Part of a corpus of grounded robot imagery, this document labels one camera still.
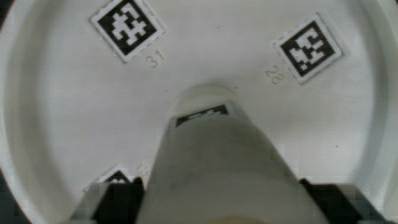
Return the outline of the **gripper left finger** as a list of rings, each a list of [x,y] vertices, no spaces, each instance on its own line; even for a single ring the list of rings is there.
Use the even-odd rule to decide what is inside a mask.
[[[136,224],[145,199],[145,182],[95,183],[86,192],[70,224]]]

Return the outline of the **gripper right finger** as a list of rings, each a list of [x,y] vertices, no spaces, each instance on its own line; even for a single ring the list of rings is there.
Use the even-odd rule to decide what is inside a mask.
[[[299,181],[326,215],[329,224],[392,224],[354,185]]]

